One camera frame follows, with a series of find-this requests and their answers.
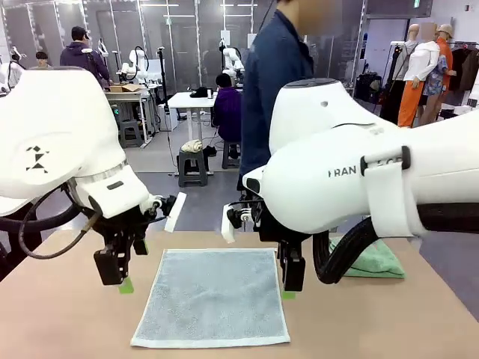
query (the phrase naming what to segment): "white wall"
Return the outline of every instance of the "white wall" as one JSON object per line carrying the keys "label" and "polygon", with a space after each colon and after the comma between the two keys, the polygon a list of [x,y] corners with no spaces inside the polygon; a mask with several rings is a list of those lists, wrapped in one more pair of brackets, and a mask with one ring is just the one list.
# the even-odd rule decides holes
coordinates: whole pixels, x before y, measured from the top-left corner
{"label": "white wall", "polygon": [[2,61],[9,61],[10,56],[8,53],[7,38],[3,27],[3,19],[0,16],[0,56]]}
{"label": "white wall", "polygon": [[454,18],[454,39],[479,43],[479,0],[434,0],[429,19],[414,22],[434,21],[438,25],[449,23]]}
{"label": "white wall", "polygon": [[367,27],[367,45],[364,58],[369,70],[383,77],[385,65],[388,63],[391,41],[404,40],[406,33],[405,19],[372,19]]}

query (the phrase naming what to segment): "plastic stool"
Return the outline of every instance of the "plastic stool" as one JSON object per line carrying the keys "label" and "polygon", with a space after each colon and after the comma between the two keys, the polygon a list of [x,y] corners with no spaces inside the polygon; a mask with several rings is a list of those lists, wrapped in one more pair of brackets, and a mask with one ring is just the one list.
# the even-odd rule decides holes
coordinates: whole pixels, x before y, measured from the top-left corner
{"label": "plastic stool", "polygon": [[[118,122],[118,126],[120,127],[120,144],[122,148],[126,148],[127,146],[132,146],[132,145],[136,145],[138,147],[142,146],[143,141],[141,140],[140,128],[138,127],[137,121]],[[133,140],[126,139],[127,129],[133,130],[133,132],[135,133],[135,139]]]}
{"label": "plastic stool", "polygon": [[230,145],[236,145],[239,147],[239,151],[241,152],[241,142],[228,142],[225,141],[223,146],[223,163],[222,168],[227,170],[228,168],[240,168],[241,159],[230,159],[229,152],[230,152]]}
{"label": "plastic stool", "polygon": [[[195,160],[198,164],[199,174],[187,174],[185,172],[186,161]],[[186,187],[189,182],[195,182],[201,187],[208,184],[208,173],[204,165],[203,151],[198,153],[183,152],[180,150],[179,162],[178,162],[178,185],[179,187]]]}

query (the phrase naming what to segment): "purple jacket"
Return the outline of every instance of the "purple jacket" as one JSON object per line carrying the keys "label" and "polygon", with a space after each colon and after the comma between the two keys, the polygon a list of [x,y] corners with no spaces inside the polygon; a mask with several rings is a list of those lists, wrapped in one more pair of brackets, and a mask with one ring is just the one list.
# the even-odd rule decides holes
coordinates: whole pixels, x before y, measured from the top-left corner
{"label": "purple jacket", "polygon": [[90,54],[84,54],[82,52],[83,49],[89,49],[89,46],[78,41],[73,41],[61,52],[60,66],[81,67],[93,73],[100,84],[102,83],[102,79],[108,81],[110,74],[100,54],[96,51],[92,51]]}
{"label": "purple jacket", "polygon": [[219,126],[219,136],[225,141],[241,141],[241,100],[234,88],[222,88],[216,97],[213,125]]}

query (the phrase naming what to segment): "folded green cloth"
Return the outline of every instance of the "folded green cloth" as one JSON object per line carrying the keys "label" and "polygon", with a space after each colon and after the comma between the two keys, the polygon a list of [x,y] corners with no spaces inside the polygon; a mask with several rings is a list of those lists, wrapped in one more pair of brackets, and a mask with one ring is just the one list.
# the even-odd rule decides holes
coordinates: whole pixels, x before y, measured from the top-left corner
{"label": "folded green cloth", "polygon": [[[341,238],[333,238],[329,250],[333,251]],[[391,249],[378,240],[366,248],[345,274],[347,277],[405,278],[403,267]]]}

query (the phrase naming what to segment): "table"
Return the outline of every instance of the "table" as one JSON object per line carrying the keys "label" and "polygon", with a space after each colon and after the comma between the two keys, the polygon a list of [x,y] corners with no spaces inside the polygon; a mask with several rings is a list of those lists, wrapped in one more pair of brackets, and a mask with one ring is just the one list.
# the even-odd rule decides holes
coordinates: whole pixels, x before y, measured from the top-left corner
{"label": "table", "polygon": [[[54,233],[42,254],[65,246],[74,231]],[[479,324],[442,279],[404,239],[386,241],[399,257],[406,280],[344,278],[321,284],[311,242],[304,292],[284,301],[291,343],[254,348],[152,350],[131,348],[165,248],[227,248],[211,232],[149,232],[147,257],[132,255],[132,295],[102,286],[93,253],[103,247],[89,233],[54,260],[26,259],[0,283],[0,355],[15,359],[439,359],[479,358]],[[237,237],[236,247],[260,248],[256,233]]]}
{"label": "table", "polygon": [[[156,118],[155,118],[155,108],[152,106],[156,106],[155,101],[151,99],[151,91],[154,90],[153,87],[151,88],[143,88],[141,90],[135,92],[109,92],[105,91],[106,99],[109,102],[115,103],[122,103],[122,102],[138,102],[140,104],[140,115],[141,115],[141,124],[143,126],[143,136],[144,136],[144,143],[142,144],[141,148],[145,148],[152,140],[150,136],[148,136],[148,132],[155,134],[159,131],[156,125]],[[147,108],[147,116],[144,113],[142,103],[145,103]]]}
{"label": "table", "polygon": [[192,119],[192,109],[196,109],[198,114],[198,139],[203,141],[203,135],[201,133],[201,115],[200,111],[202,108],[212,108],[215,105],[216,95],[217,93],[213,94],[212,99],[208,99],[206,97],[202,97],[199,99],[193,99],[189,95],[192,94],[191,92],[179,92],[174,95],[168,101],[168,106],[170,108],[182,108],[186,109],[186,116],[188,121],[188,139],[191,141],[193,140],[193,119]]}

